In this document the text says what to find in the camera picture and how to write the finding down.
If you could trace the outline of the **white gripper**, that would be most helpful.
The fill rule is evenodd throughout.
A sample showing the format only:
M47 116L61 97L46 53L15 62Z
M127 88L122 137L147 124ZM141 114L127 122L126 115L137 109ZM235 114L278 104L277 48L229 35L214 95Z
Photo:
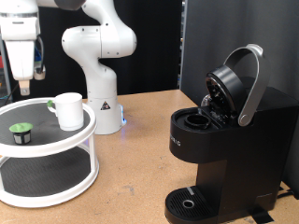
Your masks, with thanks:
M19 80L22 96L30 94L30 81L34 74L35 42L6 41L10 68L15 80Z

